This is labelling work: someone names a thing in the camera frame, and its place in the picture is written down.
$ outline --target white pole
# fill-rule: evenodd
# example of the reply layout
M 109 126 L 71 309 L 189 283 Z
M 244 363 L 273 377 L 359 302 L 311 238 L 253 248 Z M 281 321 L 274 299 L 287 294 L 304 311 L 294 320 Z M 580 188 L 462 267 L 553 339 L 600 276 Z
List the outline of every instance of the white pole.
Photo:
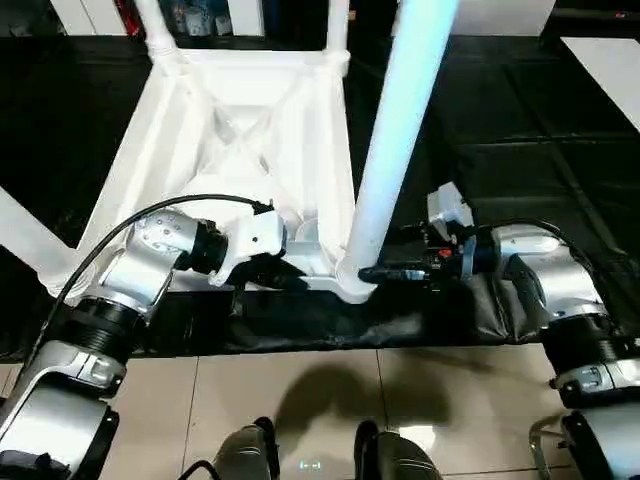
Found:
M 52 295 L 57 295 L 79 263 L 76 250 L 67 247 L 3 188 L 0 188 L 0 245 L 35 270 Z M 88 285 L 93 273 L 93 268 L 87 271 L 70 298 Z
M 349 0 L 331 0 L 327 21 L 327 50 L 342 52 L 347 49 Z
M 374 286 L 358 272 L 375 265 L 440 68 L 458 0 L 403 0 L 345 257 L 336 276 L 357 301 Z

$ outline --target tiled floor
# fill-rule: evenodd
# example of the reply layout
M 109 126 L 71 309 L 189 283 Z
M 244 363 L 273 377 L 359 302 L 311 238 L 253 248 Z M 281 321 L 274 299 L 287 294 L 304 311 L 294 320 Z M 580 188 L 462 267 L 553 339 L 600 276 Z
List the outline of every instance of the tiled floor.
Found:
M 16 373 L 0 366 L 4 395 Z M 562 411 L 551 373 L 538 345 L 132 360 L 101 479 L 175 479 L 266 415 L 283 480 L 353 478 L 364 419 L 418 441 L 449 480 L 535 480 L 528 429 Z M 578 480 L 566 452 L 545 449 L 554 480 Z

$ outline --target black cloth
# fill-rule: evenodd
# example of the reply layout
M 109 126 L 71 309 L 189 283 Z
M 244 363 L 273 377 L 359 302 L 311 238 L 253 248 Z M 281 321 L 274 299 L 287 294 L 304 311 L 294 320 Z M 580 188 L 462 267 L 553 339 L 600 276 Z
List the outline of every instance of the black cloth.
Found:
M 260 48 L 255 39 L 190 47 Z M 390 44 L 352 35 L 345 79 L 354 182 L 360 183 Z M 2 186 L 69 244 L 80 238 L 150 70 L 126 38 L 2 40 Z M 640 136 L 561 44 L 536 38 L 452 37 L 393 218 L 423 220 L 426 195 L 455 181 L 479 223 L 536 218 L 560 227 L 606 271 L 603 290 L 628 328 L 638 326 Z M 21 358 L 51 299 L 6 251 L 0 351 Z M 385 246 L 415 258 L 419 244 Z M 326 292 L 171 293 L 140 355 L 204 355 L 405 345 L 534 341 L 541 325 L 507 318 L 491 282 L 439 294 L 378 289 L 364 305 Z

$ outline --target wire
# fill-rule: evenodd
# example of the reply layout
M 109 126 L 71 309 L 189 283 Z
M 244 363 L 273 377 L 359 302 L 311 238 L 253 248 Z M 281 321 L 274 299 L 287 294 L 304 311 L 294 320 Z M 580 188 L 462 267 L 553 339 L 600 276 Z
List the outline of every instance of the wire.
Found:
M 211 478 L 213 480 L 222 480 L 213 465 L 211 465 L 206 460 L 198 460 L 197 462 L 195 462 L 193 465 L 187 468 L 182 475 L 178 477 L 178 480 L 187 480 L 187 478 L 193 475 L 193 472 L 195 472 L 199 468 L 204 468 L 207 472 L 209 472 L 209 475 L 211 475 Z
M 133 225 L 137 221 L 141 220 L 142 218 L 150 215 L 151 213 L 157 210 L 160 210 L 165 207 L 169 207 L 171 205 L 176 205 L 179 203 L 195 202 L 200 200 L 223 200 L 227 202 L 244 203 L 246 205 L 250 205 L 253 208 L 254 213 L 256 214 L 269 211 L 273 208 L 269 205 L 265 205 L 264 203 L 258 202 L 256 200 L 251 200 L 249 198 L 239 197 L 236 195 L 224 195 L 221 193 L 200 193 L 196 195 L 183 195 L 180 197 L 174 197 L 167 200 L 163 200 L 161 202 L 154 203 L 153 205 L 150 205 L 147 208 L 143 208 L 142 210 L 134 213 L 129 218 L 127 218 L 120 224 L 116 225 L 109 233 L 107 233 L 104 236 L 104 238 L 100 240 L 100 242 L 98 242 L 98 244 L 93 248 L 93 250 L 89 252 L 89 254 L 84 258 L 84 260 L 80 262 L 80 265 L 78 265 L 78 268 L 76 268 L 76 270 L 71 274 L 67 282 L 62 287 L 62 290 L 60 290 L 60 293 L 56 297 L 56 301 L 53 304 L 53 307 L 51 308 L 51 311 L 49 312 L 47 319 L 42 324 L 38 338 L 36 339 L 33 345 L 33 348 L 31 349 L 31 352 L 29 354 L 29 357 L 27 358 L 27 361 L 24 362 L 24 366 L 22 367 L 22 372 L 25 371 L 25 369 L 31 364 L 31 362 L 35 358 L 36 353 L 38 352 L 38 348 L 40 347 L 40 344 L 44 339 L 47 329 L 49 328 L 49 325 L 55 318 L 56 313 L 58 312 L 58 309 L 64 302 L 64 299 L 67 297 L 67 295 L 69 294 L 69 292 L 71 291 L 75 283 L 80 278 L 80 275 L 82 275 L 82 273 L 87 269 L 87 267 L 91 265 L 91 262 L 93 262 L 96 259 L 96 257 L 100 254 L 100 252 L 102 252 L 105 249 L 105 247 L 115 237 L 117 237 L 127 227 Z

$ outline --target white background object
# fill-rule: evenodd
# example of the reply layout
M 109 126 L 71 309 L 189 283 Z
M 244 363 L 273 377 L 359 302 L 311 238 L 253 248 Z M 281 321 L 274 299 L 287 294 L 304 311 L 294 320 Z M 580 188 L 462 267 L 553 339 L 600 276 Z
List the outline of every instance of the white background object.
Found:
M 631 38 L 562 40 L 640 131 L 640 43 Z
M 460 0 L 454 35 L 538 36 L 555 0 Z
M 112 0 L 50 0 L 67 35 L 126 35 Z
M 234 35 L 264 35 L 262 0 L 228 0 Z

